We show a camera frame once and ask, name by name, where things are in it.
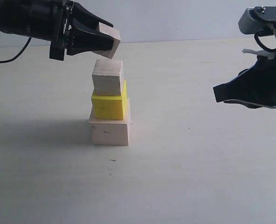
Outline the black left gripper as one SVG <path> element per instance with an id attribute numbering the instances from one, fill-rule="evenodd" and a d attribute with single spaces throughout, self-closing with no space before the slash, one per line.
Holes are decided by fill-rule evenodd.
<path id="1" fill-rule="evenodd" d="M 88 11 L 80 3 L 71 0 L 25 0 L 23 1 L 24 36 L 50 42 L 49 58 L 63 61 L 67 43 L 66 25 L 72 15 L 67 55 L 101 50 L 106 44 L 99 24 L 114 25 Z"/>

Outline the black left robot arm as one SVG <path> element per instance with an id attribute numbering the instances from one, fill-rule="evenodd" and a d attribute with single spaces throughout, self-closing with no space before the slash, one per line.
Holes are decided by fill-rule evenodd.
<path id="1" fill-rule="evenodd" d="M 111 59 L 119 31 L 72 0 L 0 0 L 0 31 L 50 42 L 49 57 L 94 52 Z"/>

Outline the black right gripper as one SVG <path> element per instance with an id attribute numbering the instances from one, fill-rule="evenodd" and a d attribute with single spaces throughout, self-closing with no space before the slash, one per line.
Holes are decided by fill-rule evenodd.
<path id="1" fill-rule="evenodd" d="M 241 71 L 234 80 L 213 87 L 216 102 L 231 101 L 251 109 L 276 108 L 276 48 L 267 48 L 254 35 L 260 51 L 243 49 L 256 56 L 256 63 Z"/>

